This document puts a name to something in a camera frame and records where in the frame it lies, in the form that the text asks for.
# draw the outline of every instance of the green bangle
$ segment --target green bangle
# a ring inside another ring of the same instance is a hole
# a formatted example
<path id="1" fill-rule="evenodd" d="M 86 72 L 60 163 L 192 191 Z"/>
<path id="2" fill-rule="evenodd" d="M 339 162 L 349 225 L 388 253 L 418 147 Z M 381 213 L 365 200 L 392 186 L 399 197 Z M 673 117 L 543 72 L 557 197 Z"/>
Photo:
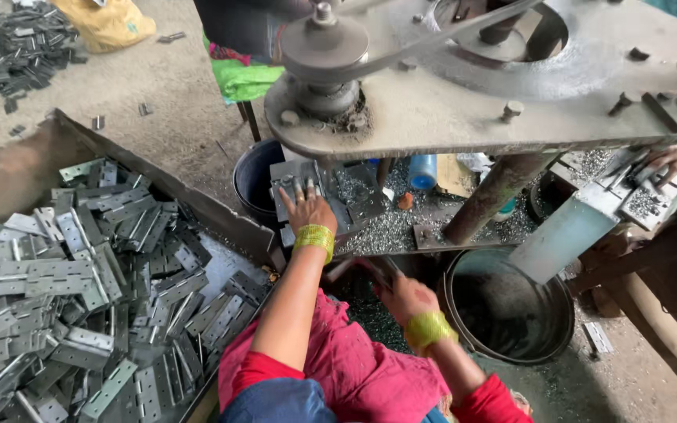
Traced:
<path id="1" fill-rule="evenodd" d="M 333 259 L 333 232 L 323 225 L 305 225 L 299 228 L 294 241 L 296 250 L 303 245 L 317 245 L 328 252 L 325 264 Z"/>
<path id="2" fill-rule="evenodd" d="M 422 352 L 430 344 L 439 340 L 459 340 L 459 334 L 454 331 L 443 312 L 427 312 L 412 316 L 404 328 L 404 337 L 409 346 Z"/>

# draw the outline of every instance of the woman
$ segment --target woman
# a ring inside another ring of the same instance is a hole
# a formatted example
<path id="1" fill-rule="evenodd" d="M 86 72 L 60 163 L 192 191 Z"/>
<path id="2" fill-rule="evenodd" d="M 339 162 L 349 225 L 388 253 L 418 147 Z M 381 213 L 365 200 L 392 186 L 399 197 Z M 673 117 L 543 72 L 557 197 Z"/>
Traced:
<path id="1" fill-rule="evenodd" d="M 296 205 L 280 190 L 296 234 L 286 273 L 221 360 L 222 421 L 446 421 L 437 405 L 449 391 L 444 406 L 459 421 L 532 421 L 469 358 L 435 293 L 414 279 L 399 274 L 393 292 L 376 293 L 420 357 L 390 351 L 349 324 L 346 303 L 317 286 L 333 254 L 335 216 L 311 181 L 295 194 Z"/>

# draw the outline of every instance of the black bucket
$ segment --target black bucket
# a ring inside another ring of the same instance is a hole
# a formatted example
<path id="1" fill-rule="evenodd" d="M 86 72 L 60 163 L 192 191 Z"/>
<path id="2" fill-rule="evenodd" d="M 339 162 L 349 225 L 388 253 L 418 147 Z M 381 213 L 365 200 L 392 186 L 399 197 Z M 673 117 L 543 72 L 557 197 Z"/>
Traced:
<path id="1" fill-rule="evenodd" d="M 438 297 L 462 342 L 474 351 L 514 364 L 543 363 L 573 336 L 573 301 L 558 278 L 537 284 L 519 272 L 509 261 L 513 250 L 457 255 Z"/>
<path id="2" fill-rule="evenodd" d="M 284 161 L 284 151 L 276 139 L 255 143 L 234 166 L 234 191 L 239 201 L 260 224 L 277 230 L 276 204 L 271 187 L 271 165 Z"/>

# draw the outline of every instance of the person's hand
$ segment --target person's hand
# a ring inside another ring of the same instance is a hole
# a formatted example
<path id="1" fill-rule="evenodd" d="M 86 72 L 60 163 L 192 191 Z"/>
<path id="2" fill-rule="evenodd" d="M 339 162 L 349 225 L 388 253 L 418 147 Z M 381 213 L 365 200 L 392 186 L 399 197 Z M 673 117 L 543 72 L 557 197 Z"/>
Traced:
<path id="1" fill-rule="evenodd" d="M 671 145 L 662 151 L 652 152 L 649 154 L 649 161 L 647 168 L 650 168 L 654 172 L 665 165 L 668 166 L 667 173 L 662 180 L 660 180 L 660 183 L 657 184 L 658 186 L 663 187 L 677 176 L 677 144 Z"/>
<path id="2" fill-rule="evenodd" d="M 409 319 L 420 313 L 439 312 L 438 298 L 433 290 L 417 279 L 399 274 L 393 281 L 393 292 L 381 284 L 375 285 L 375 294 L 388 308 L 396 322 L 403 327 Z"/>
<path id="3" fill-rule="evenodd" d="M 292 226 L 294 235 L 297 234 L 300 227 L 310 224 L 325 226 L 335 235 L 338 226 L 336 216 L 325 199 L 315 194 L 315 185 L 312 179 L 307 180 L 305 191 L 302 191 L 302 185 L 296 178 L 293 186 L 296 205 L 291 201 L 284 188 L 278 188 L 278 193 L 287 208 L 289 225 Z"/>

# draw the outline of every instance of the concrete floor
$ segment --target concrete floor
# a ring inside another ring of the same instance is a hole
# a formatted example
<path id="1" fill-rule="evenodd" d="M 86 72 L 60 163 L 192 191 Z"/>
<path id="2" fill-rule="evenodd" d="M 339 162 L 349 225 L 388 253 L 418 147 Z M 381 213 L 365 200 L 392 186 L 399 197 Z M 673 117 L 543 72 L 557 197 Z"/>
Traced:
<path id="1" fill-rule="evenodd" d="M 7 134 L 12 127 L 22 124 L 32 129 L 52 108 L 61 108 L 87 127 L 94 116 L 103 114 L 104 136 L 241 210 L 231 174 L 252 138 L 237 108 L 224 107 L 192 1 L 136 0 L 136 4 L 156 20 L 159 34 L 184 31 L 187 38 L 160 44 L 153 37 L 117 53 L 90 56 L 86 65 L 59 72 L 51 87 L 30 92 L 14 114 L 5 115 L 0 97 L 0 147 L 16 141 Z M 0 11 L 9 5 L 9 0 L 0 0 Z M 142 101 L 151 103 L 155 113 L 141 118 Z M 262 100 L 253 107 L 265 139 L 270 133 Z M 569 349 L 553 363 L 515 367 L 485 358 L 480 362 L 531 401 L 536 421 L 676 423 L 677 377 L 672 370 L 626 318 L 590 317 L 579 308 L 578 323 L 588 319 L 602 322 L 616 349 L 599 362 L 588 358 L 589 344 L 578 327 Z"/>

